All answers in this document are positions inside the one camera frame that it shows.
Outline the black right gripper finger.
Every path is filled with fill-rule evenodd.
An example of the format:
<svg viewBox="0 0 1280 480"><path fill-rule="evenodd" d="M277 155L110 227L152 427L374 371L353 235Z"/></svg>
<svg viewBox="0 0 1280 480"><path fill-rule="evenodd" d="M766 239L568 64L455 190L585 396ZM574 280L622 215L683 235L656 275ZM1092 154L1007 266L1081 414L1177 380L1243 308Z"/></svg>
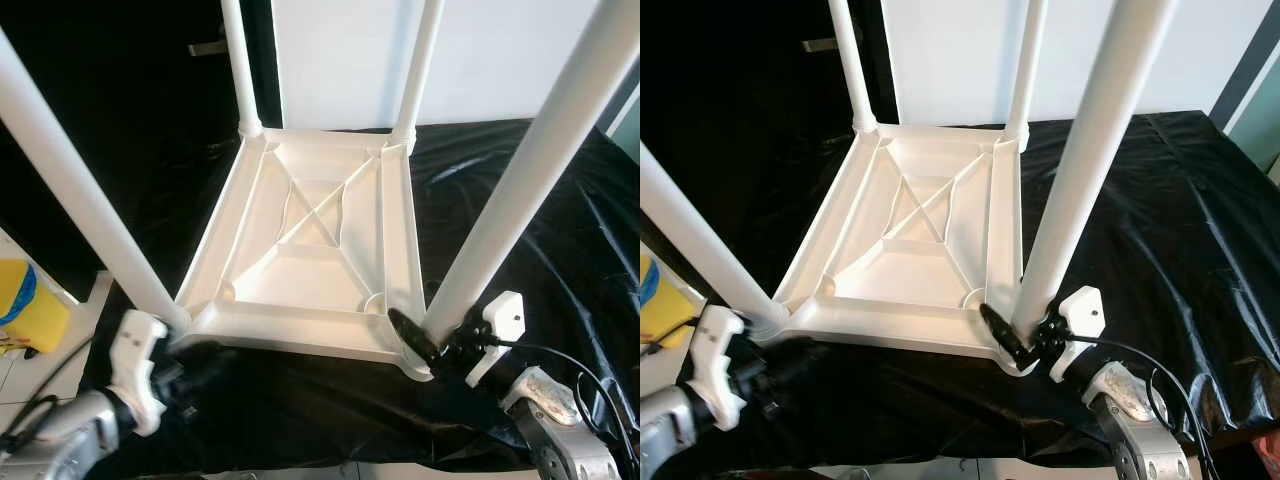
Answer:
<svg viewBox="0 0 1280 480"><path fill-rule="evenodd" d="M439 362L439 351L428 333L398 308L389 308L388 317L399 340L426 365Z"/></svg>
<svg viewBox="0 0 1280 480"><path fill-rule="evenodd" d="M980 316L997 347L1015 364L1029 364L1030 351L1023 344L1012 326L988 303L980 305Z"/></svg>

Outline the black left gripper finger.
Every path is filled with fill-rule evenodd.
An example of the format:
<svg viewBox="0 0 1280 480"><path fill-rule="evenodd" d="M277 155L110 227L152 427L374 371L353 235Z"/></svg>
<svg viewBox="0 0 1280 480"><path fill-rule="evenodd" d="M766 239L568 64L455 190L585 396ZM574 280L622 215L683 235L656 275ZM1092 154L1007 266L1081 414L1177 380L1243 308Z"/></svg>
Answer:
<svg viewBox="0 0 1280 480"><path fill-rule="evenodd" d="M818 340L783 340L771 346L771 378L795 379L813 370L826 357Z"/></svg>
<svg viewBox="0 0 1280 480"><path fill-rule="evenodd" d="M186 349L186 385L206 387L215 381L239 356L225 346L191 346Z"/></svg>

